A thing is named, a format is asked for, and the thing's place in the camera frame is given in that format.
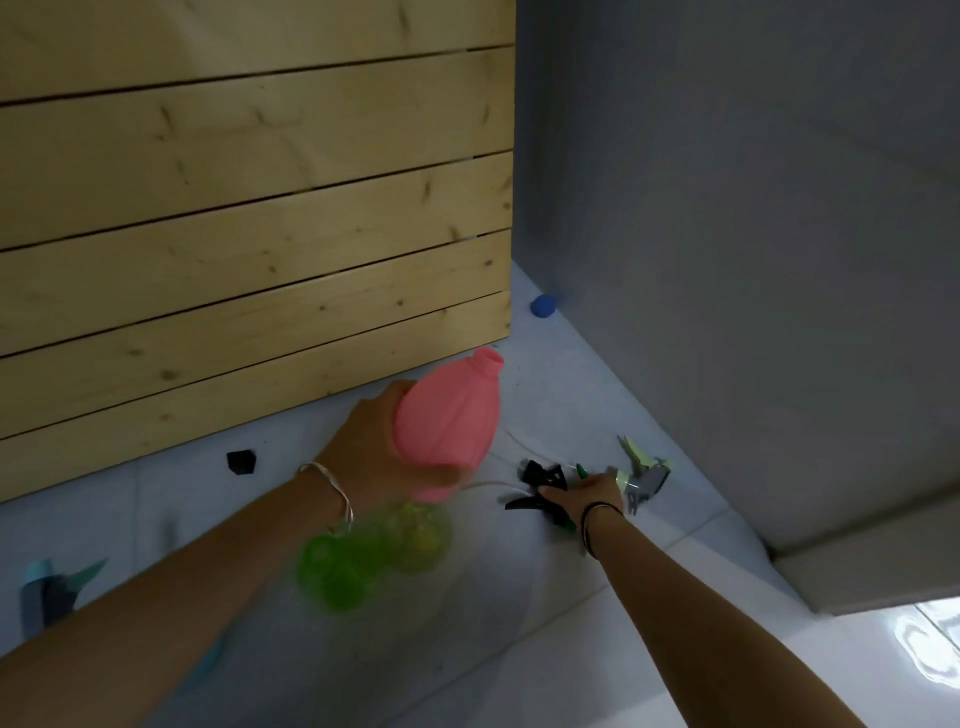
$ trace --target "bracelet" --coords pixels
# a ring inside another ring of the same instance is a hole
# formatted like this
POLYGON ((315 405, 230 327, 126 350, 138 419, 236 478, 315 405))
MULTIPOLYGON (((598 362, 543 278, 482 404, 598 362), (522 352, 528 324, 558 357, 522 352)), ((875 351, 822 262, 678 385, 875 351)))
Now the bracelet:
POLYGON ((297 474, 302 473, 303 471, 309 470, 310 468, 316 468, 321 474, 326 478, 327 482, 333 486, 333 490, 340 494, 340 497, 344 500, 344 519, 347 520, 347 530, 343 533, 338 534, 336 529, 331 525, 326 532, 331 536, 336 536, 337 538, 346 536, 350 530, 353 528, 353 506, 350 505, 350 499, 347 497, 347 494, 344 493, 344 489, 340 487, 340 482, 333 476, 326 467, 316 462, 304 463, 299 468, 297 468, 297 474))
POLYGON ((620 516, 623 516, 623 511, 621 511, 612 503, 607 503, 604 500, 597 500, 596 502, 593 502, 589 506, 584 508, 584 515, 580 517, 580 536, 584 540, 584 548, 587 550, 587 553, 595 559, 597 555, 593 553, 593 548, 590 546, 590 536, 587 533, 587 517, 590 515, 590 513, 593 511, 594 508, 611 508, 612 510, 619 513, 620 516))

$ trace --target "wrist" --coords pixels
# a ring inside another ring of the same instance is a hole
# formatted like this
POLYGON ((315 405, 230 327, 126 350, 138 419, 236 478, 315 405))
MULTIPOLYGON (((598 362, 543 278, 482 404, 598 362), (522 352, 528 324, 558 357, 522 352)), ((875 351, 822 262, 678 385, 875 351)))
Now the wrist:
POLYGON ((626 522, 626 519, 620 508, 609 501, 596 500, 584 509, 580 520, 580 535, 590 556, 600 558, 594 546, 595 536, 616 521, 626 522))
POLYGON ((344 522, 347 505, 343 497, 316 468, 306 468, 297 473, 287 486, 296 494, 297 507, 310 521, 311 532, 316 533, 344 522))

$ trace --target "black bracelet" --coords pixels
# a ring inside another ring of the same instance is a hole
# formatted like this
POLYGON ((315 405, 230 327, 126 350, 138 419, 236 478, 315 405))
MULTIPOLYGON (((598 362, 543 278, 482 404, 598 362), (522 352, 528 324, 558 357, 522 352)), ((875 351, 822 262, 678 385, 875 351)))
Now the black bracelet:
POLYGON ((595 559, 597 555, 593 553, 593 549, 590 547, 590 536, 587 533, 587 516, 590 515, 590 511, 594 508, 612 508, 619 513, 621 517, 623 516, 623 511, 612 503, 607 503, 605 500, 597 500, 584 508, 584 515, 580 517, 580 537, 584 540, 584 548, 587 550, 587 553, 595 559))

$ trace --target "silver bracelet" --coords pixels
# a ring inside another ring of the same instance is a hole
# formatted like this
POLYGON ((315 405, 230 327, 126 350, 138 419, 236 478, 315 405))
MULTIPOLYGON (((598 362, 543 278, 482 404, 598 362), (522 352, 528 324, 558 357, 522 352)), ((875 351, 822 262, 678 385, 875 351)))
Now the silver bracelet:
POLYGON ((326 530, 326 532, 329 533, 331 536, 336 536, 338 538, 342 536, 346 536, 350 532, 350 530, 353 528, 353 506, 350 505, 350 499, 347 497, 347 494, 344 493, 344 489, 340 487, 340 482, 337 480, 337 478, 333 476, 333 473, 331 473, 327 468, 325 468, 320 463, 316 463, 316 462, 304 463, 297 469, 297 473, 298 474, 302 473, 303 471, 308 470, 310 468, 316 468, 318 471, 320 471, 323 474, 323 476, 327 479, 327 481, 330 483, 330 485, 333 486, 333 490, 339 493, 340 497, 344 500, 344 506, 345 506, 344 519, 347 521, 347 530, 344 531, 343 533, 338 534, 337 530, 333 526, 330 526, 326 530))

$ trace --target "wooden panel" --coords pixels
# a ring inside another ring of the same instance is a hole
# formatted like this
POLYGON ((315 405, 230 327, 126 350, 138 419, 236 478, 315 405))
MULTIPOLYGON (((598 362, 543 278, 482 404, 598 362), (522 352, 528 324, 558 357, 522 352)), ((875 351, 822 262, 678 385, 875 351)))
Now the wooden panel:
POLYGON ((0 109, 0 248, 514 144, 514 50, 0 109))
POLYGON ((0 500, 507 336, 510 294, 456 305, 0 441, 0 500))
POLYGON ((0 254, 0 355, 512 225, 513 155, 0 254))
POLYGON ((0 437, 510 287, 510 233, 0 359, 0 437))
POLYGON ((514 42, 515 0, 0 0, 0 101, 514 42))

